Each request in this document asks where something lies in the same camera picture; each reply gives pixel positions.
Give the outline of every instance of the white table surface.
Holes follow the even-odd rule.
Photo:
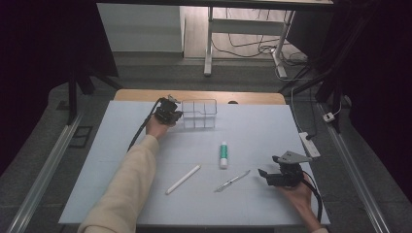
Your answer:
[[[102,196],[128,145],[154,102],[112,101],[59,223],[79,224]],[[219,167],[220,145],[228,146],[228,168]],[[185,129],[183,121],[160,141],[157,172],[139,225],[300,225],[300,217],[258,168],[279,173],[272,155],[305,154],[288,105],[218,105],[215,128]],[[165,191],[195,165],[201,168],[171,194]],[[301,164],[312,176],[308,163]],[[251,173],[223,192],[224,182]],[[312,198],[317,212],[316,198]],[[323,224],[329,224],[323,212]]]

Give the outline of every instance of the white pen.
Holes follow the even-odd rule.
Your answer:
[[[187,174],[185,174],[180,180],[178,180],[175,184],[173,184],[169,189],[166,191],[166,195],[169,195],[173,190],[176,189],[180,184],[185,182],[191,175],[197,172],[200,169],[200,165],[195,166],[191,169]]]

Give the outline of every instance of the hand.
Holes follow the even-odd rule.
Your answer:
[[[308,176],[304,174],[305,180],[310,183]],[[322,226],[312,212],[311,197],[312,191],[304,183],[299,183],[295,187],[277,187],[293,204],[306,225],[309,232],[321,229]]]
[[[306,174],[304,174],[304,179],[310,183]],[[304,183],[299,183],[295,187],[278,187],[278,189],[288,198],[295,208],[311,209],[312,191]]]
[[[151,116],[151,118],[149,119],[149,122],[146,124],[146,134],[148,135],[152,135],[155,138],[157,138],[158,140],[163,137],[167,130],[170,127],[175,126],[176,123],[172,124],[172,125],[167,125],[167,124],[161,124],[154,115]]]

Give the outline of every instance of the metal rail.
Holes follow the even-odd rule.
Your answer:
[[[322,105],[318,104],[318,108],[322,116],[326,114],[326,111],[324,110]],[[354,187],[358,192],[359,198],[366,208],[366,212],[369,215],[370,221],[375,228],[375,231],[379,233],[391,232],[388,224],[384,219],[384,216],[382,215],[381,210],[379,209],[379,206],[375,201],[375,198],[370,193],[360,172],[360,169],[358,168],[356,161],[349,152],[342,136],[336,133],[335,129],[331,125],[327,126],[327,130],[329,131],[330,137],[339,151],[339,155],[342,158],[343,164],[345,165],[349,177],[351,178],[352,183],[354,184]]]
[[[43,165],[42,170],[36,178],[36,181],[31,186],[29,192],[27,193],[23,203],[18,209],[15,218],[9,226],[7,232],[9,233],[22,233],[25,231],[30,219],[33,217],[40,200],[45,193],[52,176],[66,151],[73,134],[75,133],[80,121],[85,113],[85,108],[88,103],[88,98],[85,97],[86,102],[78,110],[78,114],[74,118],[71,125],[66,125],[60,134],[57,142],[55,143],[51,153]]]

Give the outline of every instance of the white marker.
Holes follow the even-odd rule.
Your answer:
[[[221,144],[221,168],[227,168],[227,143],[222,142]]]
[[[184,177],[182,177],[180,180],[178,180],[175,184],[173,184],[169,189],[166,191],[166,195],[169,195],[173,190],[176,189],[180,184],[185,182],[191,175],[193,175],[195,172],[197,172],[200,169],[200,165],[195,166],[191,171],[189,171],[187,174],[185,174]]]

